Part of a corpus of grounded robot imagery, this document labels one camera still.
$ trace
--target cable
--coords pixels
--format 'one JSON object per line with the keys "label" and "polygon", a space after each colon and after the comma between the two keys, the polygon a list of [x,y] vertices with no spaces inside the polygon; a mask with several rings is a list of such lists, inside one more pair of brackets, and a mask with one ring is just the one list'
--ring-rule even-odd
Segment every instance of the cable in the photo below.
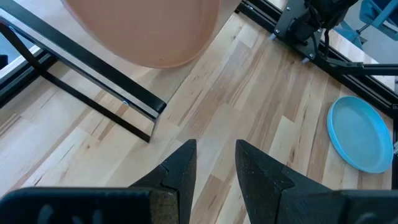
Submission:
{"label": "cable", "polygon": [[327,59],[329,54],[329,29],[325,31],[325,53],[324,56]]}

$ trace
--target hardwood floor plank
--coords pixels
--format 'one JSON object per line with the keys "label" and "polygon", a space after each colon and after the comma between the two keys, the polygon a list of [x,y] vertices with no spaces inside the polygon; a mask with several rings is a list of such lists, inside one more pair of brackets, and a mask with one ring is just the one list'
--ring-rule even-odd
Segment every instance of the hardwood floor plank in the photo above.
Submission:
{"label": "hardwood floor plank", "polygon": [[183,145],[182,142],[176,140],[175,138],[173,138],[166,146],[164,152],[162,153],[162,155],[159,157],[159,160],[157,161],[158,164],[161,164],[163,161],[166,160],[166,158],[168,158],[169,156],[171,156],[171,154],[173,154],[173,152],[175,152],[179,147],[181,147]]}
{"label": "hardwood floor plank", "polygon": [[[284,60],[293,60],[293,57],[286,55]],[[252,128],[250,140],[264,152],[269,151],[284,113],[287,96],[290,93],[289,87],[292,84],[292,76],[296,74],[296,68],[297,64],[294,63],[287,63],[279,68],[270,92],[263,98],[262,109],[257,112],[258,122]]]}
{"label": "hardwood floor plank", "polygon": [[105,117],[101,113],[96,110],[91,110],[77,127],[94,136],[94,132],[100,126],[103,119],[105,119]]}
{"label": "hardwood floor plank", "polygon": [[181,125],[194,102],[203,91],[206,81],[212,75],[220,74],[217,73],[220,60],[226,57],[228,61],[230,57],[228,51],[230,48],[234,52],[233,50],[236,46],[234,42],[237,43],[238,41],[236,40],[236,36],[240,33],[244,23],[245,20],[242,17],[229,18],[228,22],[211,43],[209,49],[199,59],[164,111],[164,116],[171,122]]}
{"label": "hardwood floor plank", "polygon": [[18,114],[12,114],[7,120],[7,123],[4,123],[2,126],[0,156],[17,142],[15,136],[25,135],[24,133],[29,131],[31,126],[34,126],[34,124],[27,119],[20,117]]}
{"label": "hardwood floor plank", "polygon": [[[122,117],[124,113],[127,111],[127,109],[129,109],[129,107],[127,105],[121,104],[120,102],[118,104],[119,108],[115,112],[115,114],[118,115],[119,117]],[[109,122],[108,125],[106,125],[106,127],[104,128],[103,132],[98,136],[98,139],[102,141],[115,125],[117,124],[114,121]]]}
{"label": "hardwood floor plank", "polygon": [[239,186],[238,177],[235,175],[228,196],[215,223],[243,224],[247,211]]}
{"label": "hardwood floor plank", "polygon": [[54,185],[72,166],[73,158],[79,150],[91,147],[86,142],[90,135],[80,128],[75,128],[67,138],[57,147],[51,155],[35,170],[35,172],[23,183],[22,187]]}
{"label": "hardwood floor plank", "polygon": [[116,164],[116,169],[109,172],[106,186],[127,187],[148,174],[162,162],[159,161],[160,157],[178,131],[179,128],[176,125],[167,119],[161,119],[150,144],[136,138],[128,146],[127,154],[121,157],[119,164]]}
{"label": "hardwood floor plank", "polygon": [[29,176],[43,163],[43,161],[59,146],[59,144],[70,134],[70,132],[77,126],[77,124],[86,116],[88,110],[87,106],[78,100],[74,99],[68,93],[57,91],[51,99],[49,99],[32,118],[32,123],[26,127],[33,141],[23,142],[17,141],[3,156],[5,160],[17,156],[20,147],[26,148],[24,157],[26,158],[18,161],[21,162],[18,173],[14,174],[13,178],[16,179],[12,183],[11,188],[19,188]]}
{"label": "hardwood floor plank", "polygon": [[258,35],[262,30],[261,26],[254,22],[253,20],[247,18],[246,23],[242,27],[242,31],[239,33],[239,39],[242,43],[246,44],[248,47],[253,48],[254,44],[257,42]]}
{"label": "hardwood floor plank", "polygon": [[[357,189],[358,188],[358,175],[359,175],[359,170],[355,169],[351,165],[345,162],[344,165],[344,176],[343,176],[343,182],[341,183],[341,188],[342,189]],[[384,188],[388,189],[391,188],[391,184]]]}
{"label": "hardwood floor plank", "polygon": [[339,97],[341,84],[332,77],[328,77],[328,83],[323,97],[321,112],[318,117],[317,130],[312,144],[310,163],[308,165],[307,177],[321,182],[325,162],[329,150],[330,139],[326,126],[326,118],[330,106]]}
{"label": "hardwood floor plank", "polygon": [[18,114],[10,113],[9,116],[4,116],[7,119],[4,119],[4,122],[0,125],[0,139],[2,136],[8,132],[14,125],[22,118]]}
{"label": "hardwood floor plank", "polygon": [[29,172],[40,156],[45,152],[33,152],[40,145],[40,128],[26,119],[14,123],[0,139],[0,169],[2,170],[0,194],[12,188],[16,182]]}
{"label": "hardwood floor plank", "polygon": [[242,63],[249,57],[250,49],[244,44],[238,44],[234,53],[229,59],[227,65],[214,82],[211,90],[201,101],[197,110],[189,119],[187,124],[178,135],[178,140],[184,142],[184,139],[200,139],[204,130],[208,126],[219,105],[224,102],[224,98],[231,88],[236,86],[237,78],[243,76],[243,73],[235,73]]}
{"label": "hardwood floor plank", "polygon": [[383,180],[381,184],[381,189],[390,189],[392,187],[392,168],[388,169],[384,173],[382,173]]}
{"label": "hardwood floor plank", "polygon": [[360,178],[358,178],[358,189],[381,189],[383,176],[378,174],[368,174],[365,172],[359,172]]}
{"label": "hardwood floor plank", "polygon": [[249,220],[249,215],[248,214],[246,214],[246,217],[244,217],[243,224],[250,224],[250,220]]}
{"label": "hardwood floor plank", "polygon": [[307,66],[299,65],[298,70],[298,74],[294,76],[295,80],[284,110],[284,116],[291,121],[295,121],[304,91],[308,82],[312,79],[311,71]]}
{"label": "hardwood floor plank", "polygon": [[231,131],[238,121],[238,111],[230,105],[223,104],[212,117],[203,136],[197,142],[197,181],[195,192],[193,194],[193,203],[196,202],[202,188],[204,188],[206,179],[210,175],[215,162],[219,157],[221,150],[228,139]]}
{"label": "hardwood floor plank", "polygon": [[319,117],[322,107],[322,99],[328,80],[327,74],[319,73],[319,71],[320,69],[317,67],[310,69],[311,81],[308,84],[307,92],[303,94],[295,118],[297,136],[292,149],[294,156],[288,163],[289,167],[303,175],[307,174],[312,142],[317,128],[317,117]]}
{"label": "hardwood floor plank", "polygon": [[283,68],[282,63],[286,59],[287,50],[280,44],[272,43],[265,38],[262,43],[262,56],[260,63],[255,68],[259,72],[255,84],[252,86],[249,96],[242,108],[243,113],[257,113],[264,107],[264,100],[270,98],[275,91],[277,73]]}
{"label": "hardwood floor plank", "polygon": [[329,144],[322,184],[332,190],[342,189],[345,171],[345,161],[336,152],[332,143]]}
{"label": "hardwood floor plank", "polygon": [[287,164],[295,134],[294,123],[285,116],[282,116],[268,155],[282,164]]}
{"label": "hardwood floor plank", "polygon": [[241,114],[237,125],[233,128],[228,140],[226,140],[211,174],[222,181],[227,181],[231,172],[235,171],[235,144],[237,139],[249,139],[249,132],[256,122],[250,114]]}
{"label": "hardwood floor plank", "polygon": [[190,223],[215,223],[220,215],[230,186],[209,175],[197,203],[193,206]]}
{"label": "hardwood floor plank", "polygon": [[264,75],[262,73],[262,67],[264,50],[267,47],[266,38],[268,38],[268,35],[262,30],[262,32],[259,33],[258,38],[254,43],[254,46],[252,47],[252,60],[247,71],[248,74],[246,75],[244,80],[245,85],[241,85],[243,87],[242,90],[229,102],[230,104],[234,105],[234,108],[238,110],[243,110],[258,76]]}
{"label": "hardwood floor plank", "polygon": [[40,109],[58,92],[59,88],[44,80],[42,77],[35,81],[34,89],[25,89],[19,95],[23,98],[13,99],[17,102],[12,102],[14,106],[9,110],[21,115],[25,119],[32,120],[33,117],[40,111]]}
{"label": "hardwood floor plank", "polygon": [[79,147],[72,159],[73,165],[66,166],[57,182],[63,186],[104,186],[118,165],[127,156],[132,146],[141,141],[131,136],[127,130],[115,126],[105,138],[99,142],[89,138]]}

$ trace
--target metal bracket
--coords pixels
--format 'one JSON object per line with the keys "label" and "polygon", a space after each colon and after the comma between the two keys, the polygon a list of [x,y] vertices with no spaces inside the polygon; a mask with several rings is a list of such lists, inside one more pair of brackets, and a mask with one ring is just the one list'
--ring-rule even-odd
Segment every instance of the metal bracket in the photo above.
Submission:
{"label": "metal bracket", "polygon": [[313,33],[315,36],[315,43],[311,37],[308,38],[304,43],[293,42],[292,37],[289,35],[290,25],[293,23],[293,21],[308,10],[304,3],[304,0],[288,1],[285,10],[275,26],[274,34],[278,38],[283,39],[283,41],[289,42],[291,47],[303,53],[306,58],[314,59],[317,56],[318,45],[322,36],[321,29]]}
{"label": "metal bracket", "polygon": [[337,60],[333,58],[327,58],[327,62],[334,67],[343,67],[343,68],[363,68],[363,62],[344,62],[342,60]]}

